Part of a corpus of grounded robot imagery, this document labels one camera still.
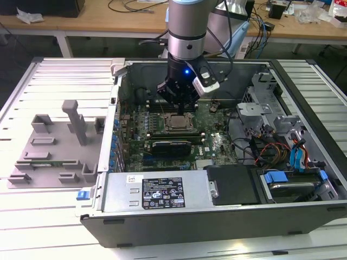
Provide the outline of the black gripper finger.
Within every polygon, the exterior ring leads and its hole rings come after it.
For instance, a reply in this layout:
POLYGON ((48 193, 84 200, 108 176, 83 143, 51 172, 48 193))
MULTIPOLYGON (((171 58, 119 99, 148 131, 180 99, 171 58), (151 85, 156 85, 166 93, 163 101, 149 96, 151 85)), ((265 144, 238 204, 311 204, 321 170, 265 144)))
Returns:
POLYGON ((157 86, 157 93, 170 104, 171 107, 177 109, 177 114, 181 114, 181 102, 176 90, 173 80, 165 80, 157 86))
POLYGON ((181 114, 184 114, 186 108, 193 105, 200 98, 197 92, 187 92, 182 94, 181 98, 181 114))

